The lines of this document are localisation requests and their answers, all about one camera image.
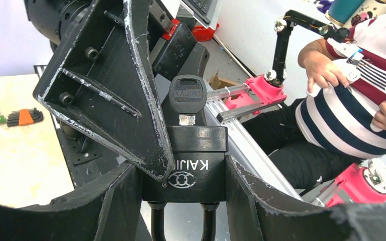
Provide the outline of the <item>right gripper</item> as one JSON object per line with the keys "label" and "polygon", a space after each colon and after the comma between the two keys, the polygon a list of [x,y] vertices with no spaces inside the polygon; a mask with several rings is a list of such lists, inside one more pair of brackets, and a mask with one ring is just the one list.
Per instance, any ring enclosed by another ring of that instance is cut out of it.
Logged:
{"label": "right gripper", "polygon": [[209,56],[162,1],[92,1],[68,25],[33,96],[161,182],[175,160],[154,76],[203,77]]}

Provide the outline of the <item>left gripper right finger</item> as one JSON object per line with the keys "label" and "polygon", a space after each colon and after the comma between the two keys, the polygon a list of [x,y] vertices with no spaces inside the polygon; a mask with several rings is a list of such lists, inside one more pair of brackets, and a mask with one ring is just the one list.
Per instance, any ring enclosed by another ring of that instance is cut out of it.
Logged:
{"label": "left gripper right finger", "polygon": [[321,208],[293,198],[226,156],[231,240],[386,240],[386,203]]}

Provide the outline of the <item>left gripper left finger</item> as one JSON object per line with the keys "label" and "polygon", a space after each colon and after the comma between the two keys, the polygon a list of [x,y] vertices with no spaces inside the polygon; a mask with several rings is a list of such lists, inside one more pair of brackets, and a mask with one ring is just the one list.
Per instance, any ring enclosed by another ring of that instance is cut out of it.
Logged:
{"label": "left gripper left finger", "polygon": [[122,163],[47,205],[0,205],[0,240],[134,240],[141,172]]}

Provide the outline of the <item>black padlock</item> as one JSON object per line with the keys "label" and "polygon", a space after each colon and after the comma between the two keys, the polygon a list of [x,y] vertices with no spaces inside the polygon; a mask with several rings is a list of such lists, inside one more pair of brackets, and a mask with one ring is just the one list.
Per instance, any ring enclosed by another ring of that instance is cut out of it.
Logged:
{"label": "black padlock", "polygon": [[228,130],[221,126],[168,126],[175,168],[163,182],[143,176],[142,199],[151,207],[151,238],[165,240],[167,203],[200,203],[202,240],[215,240],[217,208],[226,200]]}

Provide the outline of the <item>black fob key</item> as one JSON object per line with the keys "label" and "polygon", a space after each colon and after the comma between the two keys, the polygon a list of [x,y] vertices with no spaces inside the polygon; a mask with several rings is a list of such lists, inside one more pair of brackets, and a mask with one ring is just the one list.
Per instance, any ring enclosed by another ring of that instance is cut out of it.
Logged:
{"label": "black fob key", "polygon": [[194,126],[197,115],[205,107],[207,89],[204,80],[196,75],[178,75],[162,102],[165,123],[168,126]]}

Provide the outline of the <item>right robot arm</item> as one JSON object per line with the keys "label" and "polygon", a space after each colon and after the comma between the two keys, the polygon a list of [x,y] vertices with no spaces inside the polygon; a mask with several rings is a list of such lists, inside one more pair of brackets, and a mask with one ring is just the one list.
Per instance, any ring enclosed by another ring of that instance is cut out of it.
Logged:
{"label": "right robot arm", "polygon": [[175,159],[155,76],[202,75],[208,52],[161,1],[25,1],[56,45],[33,97],[58,120],[158,182]]}

